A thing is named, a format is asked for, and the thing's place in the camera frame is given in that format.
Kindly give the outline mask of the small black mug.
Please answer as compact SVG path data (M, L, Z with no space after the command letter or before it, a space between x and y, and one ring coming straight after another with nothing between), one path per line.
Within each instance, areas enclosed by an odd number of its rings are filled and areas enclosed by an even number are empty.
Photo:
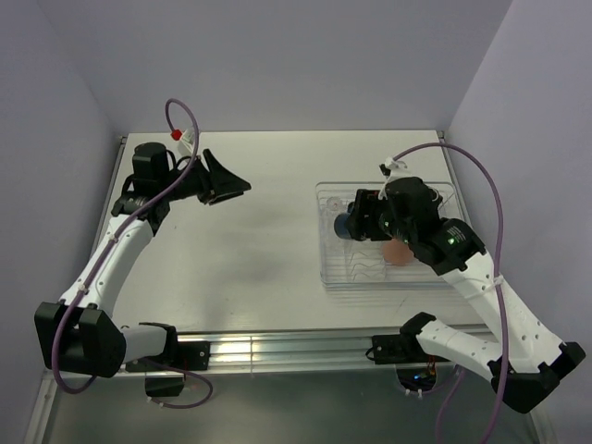
M352 239L352 235L348 230L347 227L347 222L350 218L350 215L348 213L341 213L338 216L336 216L334 223L333 223L333 229L335 231L336 236L339 239L342 240L346 240L349 241Z

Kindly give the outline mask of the orange plastic cup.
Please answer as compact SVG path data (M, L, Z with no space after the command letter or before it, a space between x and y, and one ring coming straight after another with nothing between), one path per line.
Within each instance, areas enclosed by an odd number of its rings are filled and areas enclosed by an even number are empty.
M383 244L382 255L386 263L394 266L406 266L414 259L408 245L395 239Z

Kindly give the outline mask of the clear glass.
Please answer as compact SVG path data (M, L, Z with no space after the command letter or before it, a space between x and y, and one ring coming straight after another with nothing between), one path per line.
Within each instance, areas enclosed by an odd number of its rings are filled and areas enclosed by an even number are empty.
M347 204L338 196L328 197L325 204L325 212L328 216L338 216L347 212Z

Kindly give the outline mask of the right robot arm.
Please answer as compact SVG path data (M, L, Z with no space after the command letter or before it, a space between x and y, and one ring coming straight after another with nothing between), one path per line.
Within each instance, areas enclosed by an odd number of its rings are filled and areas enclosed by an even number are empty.
M469 302L496 338L486 342L420 313L400 330L405 357L418 361L434 355L463 366L493 389L503 385L503 402L528 413L586 353L578 343L549 331L510 285L495 276L485 244L465 222L441 216L441 201L418 177L395 179L382 190L358 190L334 229L346 240L405 243L420 263Z

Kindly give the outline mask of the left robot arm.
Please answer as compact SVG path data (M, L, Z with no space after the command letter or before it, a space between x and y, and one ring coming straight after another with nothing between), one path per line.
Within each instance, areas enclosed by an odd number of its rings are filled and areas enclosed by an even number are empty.
M172 167L171 158L159 142L135 148L132 173L89 263L57 302L43 302L36 310L34 324L47 368L111 377L121 365L143 358L159 369L179 361L175 327L156 322L116 326L112 315L119 293L171 203L195 197L202 204L219 204L252 186L222 166L210 150L182 169Z

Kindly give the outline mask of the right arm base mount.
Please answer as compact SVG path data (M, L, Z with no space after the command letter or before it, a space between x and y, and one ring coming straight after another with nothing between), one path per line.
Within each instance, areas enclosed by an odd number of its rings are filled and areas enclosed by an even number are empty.
M395 365L397 378L405 389L430 390L436 385L437 359L406 335L375 335L364 356L377 365Z

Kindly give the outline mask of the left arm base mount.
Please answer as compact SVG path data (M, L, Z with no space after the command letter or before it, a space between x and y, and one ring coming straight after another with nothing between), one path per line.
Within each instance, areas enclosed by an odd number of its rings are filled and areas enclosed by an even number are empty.
M208 401L212 382L202 372L209 367L211 342L182 341L171 352L125 363L128 373L144 374L148 401L171 409L189 409Z

